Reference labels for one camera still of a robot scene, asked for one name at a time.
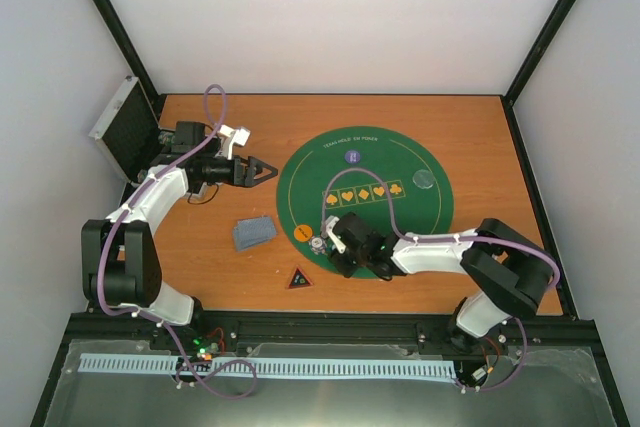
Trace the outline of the white purple poker chip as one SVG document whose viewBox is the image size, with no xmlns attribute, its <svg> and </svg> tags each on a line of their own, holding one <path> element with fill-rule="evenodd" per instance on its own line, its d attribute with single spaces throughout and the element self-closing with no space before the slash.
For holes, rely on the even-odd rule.
<svg viewBox="0 0 640 427">
<path fill-rule="evenodd" d="M 327 241 L 322 236 L 314 236 L 308 242 L 309 248 L 316 255 L 325 255 L 327 250 Z"/>
</svg>

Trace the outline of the blue playing card deck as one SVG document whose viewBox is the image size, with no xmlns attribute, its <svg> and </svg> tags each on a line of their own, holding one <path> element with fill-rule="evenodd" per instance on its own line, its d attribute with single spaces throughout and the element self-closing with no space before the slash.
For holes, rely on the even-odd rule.
<svg viewBox="0 0 640 427">
<path fill-rule="evenodd" d="M 275 224 L 269 216 L 239 220 L 232 230 L 234 247 L 238 252 L 267 243 L 276 235 Z"/>
</svg>

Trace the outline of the orange small blind button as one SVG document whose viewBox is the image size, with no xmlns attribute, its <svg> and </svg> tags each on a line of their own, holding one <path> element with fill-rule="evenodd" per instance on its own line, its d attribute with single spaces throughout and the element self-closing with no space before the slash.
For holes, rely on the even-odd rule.
<svg viewBox="0 0 640 427">
<path fill-rule="evenodd" d="M 314 231 L 308 224 L 298 224 L 293 230 L 293 237 L 297 242 L 308 243 L 314 237 Z"/>
</svg>

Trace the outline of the blue big blind button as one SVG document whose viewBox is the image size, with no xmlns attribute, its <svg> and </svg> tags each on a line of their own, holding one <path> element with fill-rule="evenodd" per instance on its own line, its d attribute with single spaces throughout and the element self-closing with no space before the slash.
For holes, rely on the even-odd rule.
<svg viewBox="0 0 640 427">
<path fill-rule="evenodd" d="M 362 156 L 357 150 L 348 150 L 344 155 L 344 159 L 350 166 L 355 166 L 361 162 Z"/>
</svg>

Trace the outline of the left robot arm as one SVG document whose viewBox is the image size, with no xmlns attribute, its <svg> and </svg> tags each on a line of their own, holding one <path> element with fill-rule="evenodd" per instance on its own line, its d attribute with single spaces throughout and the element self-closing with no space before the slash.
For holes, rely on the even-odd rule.
<svg viewBox="0 0 640 427">
<path fill-rule="evenodd" d="M 169 145 L 153 159 L 147 176 L 107 218 L 81 230 L 83 291 L 108 315 L 144 316 L 173 326 L 186 349 L 201 347 L 208 325 L 195 316 L 196 298 L 163 279 L 154 235 L 174 204 L 203 188 L 226 184 L 253 188 L 277 176 L 275 167 L 234 154 L 250 136 L 244 127 L 208 130 L 201 122 L 177 123 Z"/>
</svg>

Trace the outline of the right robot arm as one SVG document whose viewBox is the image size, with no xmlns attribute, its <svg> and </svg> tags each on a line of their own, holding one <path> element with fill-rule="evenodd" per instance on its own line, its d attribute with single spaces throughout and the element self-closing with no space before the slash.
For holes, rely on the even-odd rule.
<svg viewBox="0 0 640 427">
<path fill-rule="evenodd" d="M 470 278 L 478 292 L 459 303 L 447 327 L 449 343 L 460 352 L 505 321 L 535 317 L 560 277 L 549 254 L 494 218 L 456 234 L 384 236 L 349 212 L 328 217 L 322 235 L 331 244 L 330 263 L 346 278 L 360 269 L 384 281 L 426 272 Z"/>
</svg>

